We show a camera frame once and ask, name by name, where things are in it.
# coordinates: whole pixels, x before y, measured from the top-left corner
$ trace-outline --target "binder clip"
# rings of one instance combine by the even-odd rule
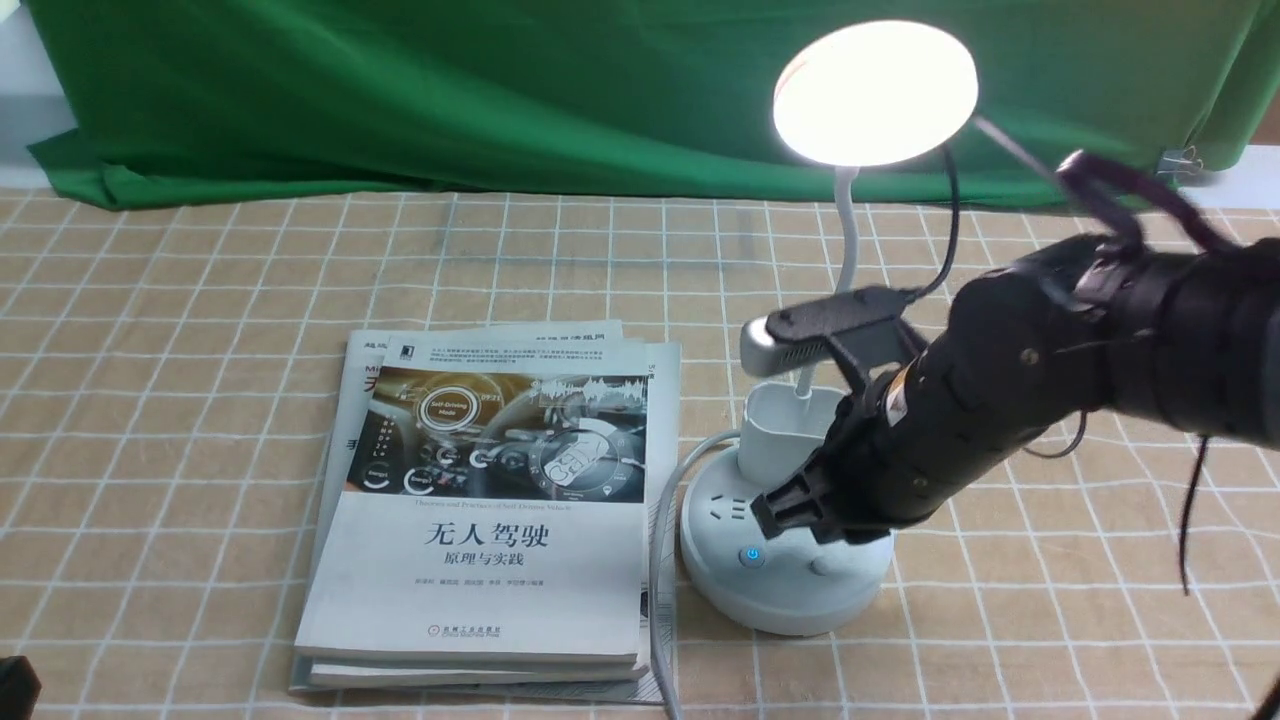
[[[31,720],[40,689],[36,670],[24,656],[0,660],[0,717]]]
[[[1196,146],[1187,149],[1169,150],[1160,156],[1156,165],[1156,174],[1167,177],[1194,177],[1204,169],[1204,160],[1196,156]]]

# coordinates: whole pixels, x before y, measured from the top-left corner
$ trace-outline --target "robotic arm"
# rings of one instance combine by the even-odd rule
[[[1201,462],[1215,436],[1280,448],[1280,238],[1228,242],[1175,193],[1084,154],[1057,177],[1112,232],[1062,240],[966,283],[932,342],[902,319],[918,293],[887,287],[742,328],[749,374],[829,356],[851,389],[822,446],[751,502],[765,538],[805,528],[819,543],[867,543],[911,528],[1075,413],[1197,434]],[[1103,182],[1178,218],[1199,252],[1148,247]],[[1277,712],[1280,682],[1253,717]]]

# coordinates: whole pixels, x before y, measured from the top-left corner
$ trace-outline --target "book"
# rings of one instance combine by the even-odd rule
[[[451,331],[449,337],[484,337],[499,332],[504,337],[531,337],[539,340],[561,340],[577,343],[584,338],[594,341],[614,341],[622,337],[622,327],[617,320],[598,323],[541,323],[498,325],[476,331]],[[352,333],[347,346],[347,359],[339,388],[339,404],[330,451],[326,459],[326,473],[321,491],[320,507],[316,516],[316,538],[312,543],[311,566],[319,562],[324,546],[329,519],[333,515],[338,495],[349,466],[360,425],[365,416],[369,398],[372,395],[374,380],[380,370],[383,354],[390,333],[358,331]],[[650,416],[658,420],[649,429],[650,473],[646,477],[645,501],[650,523],[654,519],[655,502],[662,486],[669,479],[677,462],[677,428],[680,421],[680,345],[654,343],[649,348],[650,363]],[[641,591],[639,614],[640,632],[648,637],[649,621],[657,621],[662,642],[671,652],[673,641],[673,592],[675,587],[675,544],[672,527],[662,534],[664,538],[663,587],[662,594],[648,593],[648,546],[645,547],[645,587]],[[662,696],[649,664],[649,646],[643,646],[641,657],[631,667],[599,666],[576,669],[573,673],[558,670],[550,665],[538,666],[493,664],[460,664],[457,666],[431,666],[426,664],[378,664],[353,660],[315,661],[296,653],[289,691],[306,693],[325,688],[370,688],[407,687],[434,689],[449,693],[470,693],[506,697],[538,697],[552,700],[595,700],[618,703],[660,703]]]
[[[636,662],[648,383],[643,343],[392,337],[296,650]]]

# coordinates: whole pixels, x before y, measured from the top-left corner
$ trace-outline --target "glowing lamp light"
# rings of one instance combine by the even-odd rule
[[[773,124],[803,158],[870,168],[938,147],[977,104],[978,70],[964,44],[932,26],[877,20],[801,50],[778,77]]]

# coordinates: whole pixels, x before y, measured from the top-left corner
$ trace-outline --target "power button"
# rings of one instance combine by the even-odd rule
[[[737,551],[737,561],[746,568],[759,568],[764,565],[764,551],[754,544],[749,544]]]

